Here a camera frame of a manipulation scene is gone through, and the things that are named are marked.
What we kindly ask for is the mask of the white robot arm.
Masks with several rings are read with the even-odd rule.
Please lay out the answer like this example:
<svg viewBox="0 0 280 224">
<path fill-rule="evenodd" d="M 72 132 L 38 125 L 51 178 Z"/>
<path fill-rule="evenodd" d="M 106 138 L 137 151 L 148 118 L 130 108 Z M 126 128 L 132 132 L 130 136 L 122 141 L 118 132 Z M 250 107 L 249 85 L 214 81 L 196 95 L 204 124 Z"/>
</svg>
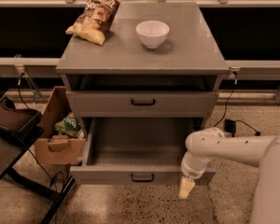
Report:
<svg viewBox="0 0 280 224">
<path fill-rule="evenodd" d="M 259 169 L 250 224 L 280 224 L 280 134 L 227 137 L 219 128 L 191 133 L 182 162 L 179 197 L 186 199 L 214 157 Z"/>
</svg>

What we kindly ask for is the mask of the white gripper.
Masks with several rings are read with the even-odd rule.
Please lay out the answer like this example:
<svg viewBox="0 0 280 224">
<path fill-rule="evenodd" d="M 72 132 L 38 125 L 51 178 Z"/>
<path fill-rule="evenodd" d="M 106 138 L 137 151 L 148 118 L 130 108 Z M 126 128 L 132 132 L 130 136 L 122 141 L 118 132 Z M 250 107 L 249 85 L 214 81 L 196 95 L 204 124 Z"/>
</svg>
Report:
<svg viewBox="0 0 280 224">
<path fill-rule="evenodd" d="M 193 156 L 186 152 L 181 162 L 181 172 L 183 176 L 180 180 L 178 197 L 187 199 L 195 186 L 193 179 L 199 179 L 205 172 L 206 166 L 211 161 L 208 157 Z"/>
</svg>

